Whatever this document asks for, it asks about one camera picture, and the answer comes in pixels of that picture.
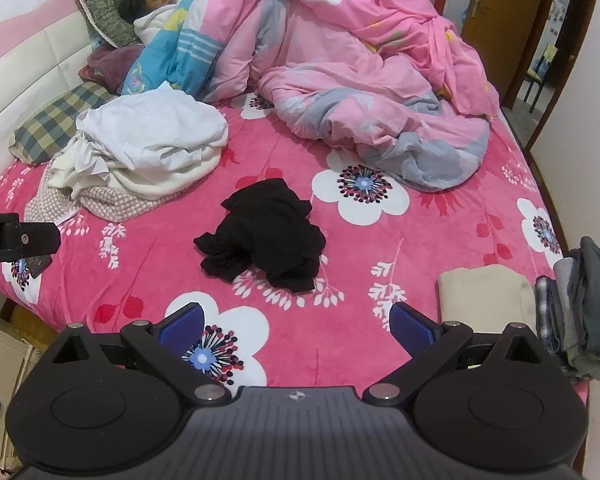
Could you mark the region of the sleeping person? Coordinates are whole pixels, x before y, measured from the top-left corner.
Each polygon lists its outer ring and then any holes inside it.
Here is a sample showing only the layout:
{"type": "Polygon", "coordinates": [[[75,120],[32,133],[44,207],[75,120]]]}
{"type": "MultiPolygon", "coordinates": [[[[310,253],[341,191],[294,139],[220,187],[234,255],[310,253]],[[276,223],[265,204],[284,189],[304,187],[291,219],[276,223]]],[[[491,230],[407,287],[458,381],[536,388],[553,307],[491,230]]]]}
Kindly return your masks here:
{"type": "Polygon", "coordinates": [[[121,0],[119,15],[131,25],[145,25],[156,18],[171,14],[181,0],[121,0]]]}

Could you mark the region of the cream fleece garment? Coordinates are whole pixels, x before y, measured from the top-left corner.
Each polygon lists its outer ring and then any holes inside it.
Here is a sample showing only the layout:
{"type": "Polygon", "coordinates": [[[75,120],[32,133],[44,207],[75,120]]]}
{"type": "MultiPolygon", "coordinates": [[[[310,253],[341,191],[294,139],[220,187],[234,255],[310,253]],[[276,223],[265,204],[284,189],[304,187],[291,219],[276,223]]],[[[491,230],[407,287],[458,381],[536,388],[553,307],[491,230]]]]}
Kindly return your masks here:
{"type": "Polygon", "coordinates": [[[202,150],[177,150],[166,158],[158,157],[148,166],[129,167],[94,146],[78,143],[63,150],[48,166],[52,188],[70,188],[78,196],[86,188],[106,186],[117,192],[158,200],[186,190],[207,177],[219,165],[222,148],[205,146],[202,150]]]}

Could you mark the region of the dark floral pillow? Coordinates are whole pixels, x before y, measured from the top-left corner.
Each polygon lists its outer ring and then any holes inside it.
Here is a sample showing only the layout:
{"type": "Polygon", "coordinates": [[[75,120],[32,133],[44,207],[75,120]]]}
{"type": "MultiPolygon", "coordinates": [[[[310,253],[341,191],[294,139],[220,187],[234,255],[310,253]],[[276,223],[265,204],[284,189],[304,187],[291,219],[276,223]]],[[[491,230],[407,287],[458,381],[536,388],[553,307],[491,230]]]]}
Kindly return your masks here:
{"type": "Polygon", "coordinates": [[[134,27],[125,21],[119,6],[122,0],[76,0],[94,31],[113,48],[139,44],[134,27]]]}

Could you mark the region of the blue patterned quilt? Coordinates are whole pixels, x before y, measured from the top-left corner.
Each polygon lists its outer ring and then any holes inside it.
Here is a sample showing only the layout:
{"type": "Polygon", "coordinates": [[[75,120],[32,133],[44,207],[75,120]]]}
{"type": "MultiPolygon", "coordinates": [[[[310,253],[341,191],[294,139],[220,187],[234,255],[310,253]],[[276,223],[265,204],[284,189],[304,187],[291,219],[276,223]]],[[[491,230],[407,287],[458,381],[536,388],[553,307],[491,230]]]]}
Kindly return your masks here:
{"type": "Polygon", "coordinates": [[[209,0],[182,0],[130,68],[122,94],[139,94],[164,82],[198,96],[222,44],[201,31],[209,0]]]}

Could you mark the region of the plaid green pillow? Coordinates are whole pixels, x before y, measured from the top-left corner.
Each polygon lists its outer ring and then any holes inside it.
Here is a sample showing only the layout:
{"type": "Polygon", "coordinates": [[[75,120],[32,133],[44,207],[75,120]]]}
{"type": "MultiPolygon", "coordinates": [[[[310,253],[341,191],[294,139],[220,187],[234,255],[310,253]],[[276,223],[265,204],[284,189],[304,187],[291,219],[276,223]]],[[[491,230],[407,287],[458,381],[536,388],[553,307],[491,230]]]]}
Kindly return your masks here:
{"type": "Polygon", "coordinates": [[[38,166],[51,160],[76,134],[76,118],[114,98],[93,81],[82,82],[15,128],[9,151],[24,164],[38,166]]]}

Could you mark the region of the brown wooden door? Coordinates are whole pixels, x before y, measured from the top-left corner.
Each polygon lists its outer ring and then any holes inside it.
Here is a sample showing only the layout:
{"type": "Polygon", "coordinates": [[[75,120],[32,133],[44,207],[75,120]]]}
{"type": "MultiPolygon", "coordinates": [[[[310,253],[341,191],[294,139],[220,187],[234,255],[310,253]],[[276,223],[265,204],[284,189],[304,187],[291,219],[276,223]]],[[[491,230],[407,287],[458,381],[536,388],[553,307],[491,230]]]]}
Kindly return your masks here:
{"type": "Polygon", "coordinates": [[[541,0],[469,0],[462,37],[505,96],[524,53],[541,0]]]}

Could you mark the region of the chair in doorway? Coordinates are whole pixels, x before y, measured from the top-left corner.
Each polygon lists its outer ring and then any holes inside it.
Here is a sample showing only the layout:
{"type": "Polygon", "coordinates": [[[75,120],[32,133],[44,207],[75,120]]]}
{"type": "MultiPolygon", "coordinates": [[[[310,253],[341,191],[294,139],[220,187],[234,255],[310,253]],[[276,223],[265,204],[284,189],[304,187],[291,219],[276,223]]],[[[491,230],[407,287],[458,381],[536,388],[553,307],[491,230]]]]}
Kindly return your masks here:
{"type": "Polygon", "coordinates": [[[524,95],[525,103],[528,102],[528,99],[529,99],[532,89],[534,87],[538,87],[536,89],[535,96],[531,102],[531,105],[529,108],[529,113],[533,113],[535,110],[536,104],[538,104],[540,95],[545,86],[546,75],[550,71],[550,66],[552,66],[552,63],[554,61],[554,58],[555,58],[557,52],[558,52],[558,49],[554,46],[554,44],[548,44],[545,47],[541,57],[538,59],[538,62],[536,62],[534,65],[532,65],[528,69],[528,72],[526,75],[526,81],[528,81],[529,85],[528,85],[527,92],[524,95]]]}

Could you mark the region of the black t-shirt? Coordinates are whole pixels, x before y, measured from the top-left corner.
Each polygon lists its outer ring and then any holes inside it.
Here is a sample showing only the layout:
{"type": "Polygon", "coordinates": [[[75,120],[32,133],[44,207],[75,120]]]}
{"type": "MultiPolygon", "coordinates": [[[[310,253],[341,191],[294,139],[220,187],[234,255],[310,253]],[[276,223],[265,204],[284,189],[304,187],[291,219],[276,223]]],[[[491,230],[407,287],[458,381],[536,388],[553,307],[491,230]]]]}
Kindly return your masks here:
{"type": "Polygon", "coordinates": [[[310,202],[275,178],[241,188],[222,207],[226,215],[215,231],[194,239],[205,274],[229,283],[256,268],[276,288],[314,289],[326,237],[309,220],[310,202]]]}

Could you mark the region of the white shirt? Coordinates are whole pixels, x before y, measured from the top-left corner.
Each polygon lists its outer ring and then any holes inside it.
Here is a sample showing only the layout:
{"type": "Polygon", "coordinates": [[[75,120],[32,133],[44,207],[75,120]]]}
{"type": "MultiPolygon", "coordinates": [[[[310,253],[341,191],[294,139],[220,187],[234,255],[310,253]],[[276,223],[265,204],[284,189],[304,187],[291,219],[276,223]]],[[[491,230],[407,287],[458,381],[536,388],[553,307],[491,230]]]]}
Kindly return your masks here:
{"type": "Polygon", "coordinates": [[[229,133],[225,117],[215,107],[165,82],[155,90],[118,96],[99,108],[84,110],[64,150],[86,143],[129,167],[148,166],[177,150],[217,146],[223,151],[229,133]]]}

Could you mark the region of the folded plaid garment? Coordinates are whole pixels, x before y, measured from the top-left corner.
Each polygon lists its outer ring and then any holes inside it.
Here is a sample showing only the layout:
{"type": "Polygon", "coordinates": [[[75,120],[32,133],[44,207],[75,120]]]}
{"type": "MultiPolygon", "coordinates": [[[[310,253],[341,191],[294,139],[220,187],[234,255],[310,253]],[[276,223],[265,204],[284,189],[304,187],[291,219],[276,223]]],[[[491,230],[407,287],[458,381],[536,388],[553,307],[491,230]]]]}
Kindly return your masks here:
{"type": "Polygon", "coordinates": [[[562,352],[565,322],[556,281],[539,276],[534,284],[536,336],[552,356],[562,352]]]}

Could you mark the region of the folded grey garments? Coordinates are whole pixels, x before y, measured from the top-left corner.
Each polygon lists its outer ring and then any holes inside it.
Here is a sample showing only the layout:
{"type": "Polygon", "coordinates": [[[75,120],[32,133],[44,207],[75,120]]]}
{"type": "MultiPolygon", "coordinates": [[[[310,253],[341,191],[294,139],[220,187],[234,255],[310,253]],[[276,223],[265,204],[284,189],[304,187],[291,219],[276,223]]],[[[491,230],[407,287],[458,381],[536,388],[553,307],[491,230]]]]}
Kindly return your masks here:
{"type": "Polygon", "coordinates": [[[575,382],[600,380],[600,246],[585,236],[554,265],[562,311],[560,356],[575,382]]]}

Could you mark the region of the pink white headboard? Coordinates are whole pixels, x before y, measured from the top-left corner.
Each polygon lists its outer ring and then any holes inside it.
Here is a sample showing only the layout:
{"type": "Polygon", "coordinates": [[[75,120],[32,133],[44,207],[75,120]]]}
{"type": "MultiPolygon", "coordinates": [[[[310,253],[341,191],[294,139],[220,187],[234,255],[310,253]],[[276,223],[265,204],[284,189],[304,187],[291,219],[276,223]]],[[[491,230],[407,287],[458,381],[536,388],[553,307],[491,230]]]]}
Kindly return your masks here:
{"type": "Polygon", "coordinates": [[[0,23],[0,177],[14,161],[15,128],[79,84],[90,52],[78,0],[47,0],[0,23]]]}

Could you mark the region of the folded cream garment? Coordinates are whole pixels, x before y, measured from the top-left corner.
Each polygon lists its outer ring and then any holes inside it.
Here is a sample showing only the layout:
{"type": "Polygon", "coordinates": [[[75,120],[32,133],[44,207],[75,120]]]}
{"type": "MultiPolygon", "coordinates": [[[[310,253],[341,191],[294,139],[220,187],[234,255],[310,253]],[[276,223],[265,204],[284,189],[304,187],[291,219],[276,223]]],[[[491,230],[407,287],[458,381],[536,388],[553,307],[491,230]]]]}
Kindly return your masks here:
{"type": "Polygon", "coordinates": [[[438,278],[440,316],[478,333],[501,333],[509,323],[524,323],[535,332],[535,296],[525,276],[507,266],[454,269],[438,278]]]}

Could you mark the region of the maroon cloth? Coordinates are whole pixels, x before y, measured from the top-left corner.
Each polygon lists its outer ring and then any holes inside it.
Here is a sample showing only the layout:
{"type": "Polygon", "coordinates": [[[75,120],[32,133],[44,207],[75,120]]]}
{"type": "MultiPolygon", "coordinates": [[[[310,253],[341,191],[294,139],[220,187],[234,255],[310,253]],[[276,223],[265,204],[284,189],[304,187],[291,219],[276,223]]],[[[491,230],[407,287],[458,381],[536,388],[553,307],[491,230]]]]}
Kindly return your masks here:
{"type": "Polygon", "coordinates": [[[79,76],[83,81],[100,84],[109,93],[118,96],[126,75],[143,50],[142,44],[130,44],[117,49],[104,44],[88,56],[86,65],[79,70],[79,76]]]}

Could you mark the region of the beige houndstooth garment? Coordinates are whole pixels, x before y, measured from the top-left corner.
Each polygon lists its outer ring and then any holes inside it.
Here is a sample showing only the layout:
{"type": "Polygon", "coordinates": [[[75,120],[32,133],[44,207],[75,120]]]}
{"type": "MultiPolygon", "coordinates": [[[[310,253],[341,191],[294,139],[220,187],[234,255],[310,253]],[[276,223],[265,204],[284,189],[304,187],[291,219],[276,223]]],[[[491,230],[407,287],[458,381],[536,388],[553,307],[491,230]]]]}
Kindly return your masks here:
{"type": "Polygon", "coordinates": [[[50,174],[45,171],[38,192],[24,207],[25,222],[53,222],[60,226],[82,209],[102,220],[123,222],[157,209],[181,195],[175,193],[158,200],[145,200],[106,186],[93,186],[72,198],[71,188],[53,188],[48,182],[50,174]]]}

